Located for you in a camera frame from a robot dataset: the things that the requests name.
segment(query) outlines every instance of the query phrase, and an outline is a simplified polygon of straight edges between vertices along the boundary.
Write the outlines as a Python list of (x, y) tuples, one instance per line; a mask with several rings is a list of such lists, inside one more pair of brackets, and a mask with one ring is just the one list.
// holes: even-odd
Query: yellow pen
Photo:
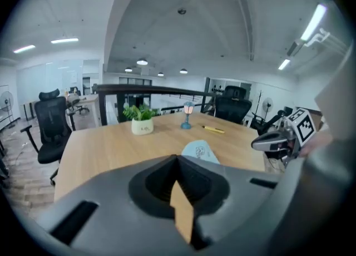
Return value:
[(225, 133), (225, 131), (222, 130), (222, 129), (216, 129), (216, 128), (214, 128), (214, 127), (210, 127), (210, 126), (206, 126), (206, 125), (203, 125), (202, 128), (203, 128), (203, 129), (206, 129), (206, 130), (213, 131), (213, 132), (218, 132), (218, 133), (220, 133), (220, 134), (224, 134), (224, 133)]

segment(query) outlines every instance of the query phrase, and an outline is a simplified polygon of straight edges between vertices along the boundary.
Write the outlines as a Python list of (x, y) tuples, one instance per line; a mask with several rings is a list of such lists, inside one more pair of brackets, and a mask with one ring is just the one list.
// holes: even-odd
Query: floor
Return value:
[[(74, 122), (77, 130), (95, 127), (94, 119), (90, 114), (77, 113), (74, 115)], [(8, 188), (4, 191), (14, 208), (21, 209), (30, 217), (36, 218), (42, 210), (53, 203), (55, 190), (50, 184), (50, 176), (58, 168), (59, 163), (42, 165), (37, 162), (37, 153), (26, 133), (20, 133), (20, 129), (28, 124), (32, 125), (33, 139), (40, 146), (36, 119), (29, 122), (16, 121), (15, 127), (4, 129), (0, 133), (0, 139), (6, 149), (3, 161), (10, 172), (10, 178), (5, 180)], [(267, 172), (284, 172), (284, 167), (279, 160), (264, 157), (264, 163)]]

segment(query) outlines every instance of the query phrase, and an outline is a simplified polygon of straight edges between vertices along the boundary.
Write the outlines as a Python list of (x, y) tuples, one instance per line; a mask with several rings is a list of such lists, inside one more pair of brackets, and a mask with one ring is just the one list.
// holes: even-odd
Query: blue lamp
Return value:
[(194, 104), (192, 102), (184, 103), (184, 113), (187, 115), (185, 122), (183, 122), (180, 127), (182, 129), (191, 129), (191, 125), (189, 124), (189, 115), (193, 112)]

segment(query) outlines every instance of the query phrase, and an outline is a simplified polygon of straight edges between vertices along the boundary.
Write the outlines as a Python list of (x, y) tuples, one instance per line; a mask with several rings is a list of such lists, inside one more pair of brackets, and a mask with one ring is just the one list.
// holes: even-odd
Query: fluorescent light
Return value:
[(17, 50), (14, 50), (13, 52), (14, 52), (14, 53), (20, 53), (20, 52), (23, 52), (23, 51), (26, 51), (26, 50), (29, 50), (29, 49), (33, 49), (33, 48), (35, 48), (34, 45), (28, 45), (28, 46), (19, 48), (19, 49), (17, 49)]
[(137, 60), (137, 64), (138, 65), (147, 65), (148, 62), (146, 59), (141, 58), (141, 59)]
[(289, 62), (290, 62), (289, 59), (285, 59), (285, 60), (282, 62), (282, 64), (279, 66), (278, 70), (283, 70), (283, 68), (284, 68), (285, 66), (287, 66), (287, 64), (288, 64)]
[(74, 41), (78, 41), (78, 38), (65, 38), (63, 40), (52, 40), (51, 43), (53, 43), (54, 45), (56, 43), (63, 43), (63, 42), (74, 42)]
[(313, 17), (311, 18), (308, 26), (306, 27), (303, 35), (300, 38), (301, 40), (307, 41), (309, 39), (309, 37), (313, 34), (313, 32), (317, 28), (318, 24), (320, 23), (320, 21), (322, 20), (326, 12), (327, 12), (326, 6), (322, 4), (318, 4), (313, 14)]

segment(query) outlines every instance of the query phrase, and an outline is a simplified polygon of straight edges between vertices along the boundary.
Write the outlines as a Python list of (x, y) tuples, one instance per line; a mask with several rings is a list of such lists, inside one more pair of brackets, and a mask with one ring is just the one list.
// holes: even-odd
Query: wooden table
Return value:
[[(262, 152), (251, 148), (252, 140), (258, 136), (255, 130), (201, 113), (193, 113), (189, 118), (192, 129), (183, 130), (180, 125), (184, 119), (182, 112), (154, 117), (153, 133), (142, 136), (131, 132), (130, 122), (74, 131), (61, 160), (55, 200), (99, 173), (160, 156), (181, 154), (194, 140), (206, 140), (223, 165), (264, 171)], [(202, 125), (225, 130), (225, 133), (205, 130)], [(176, 208), (176, 226), (188, 242), (192, 207), (177, 183), (171, 205)]]

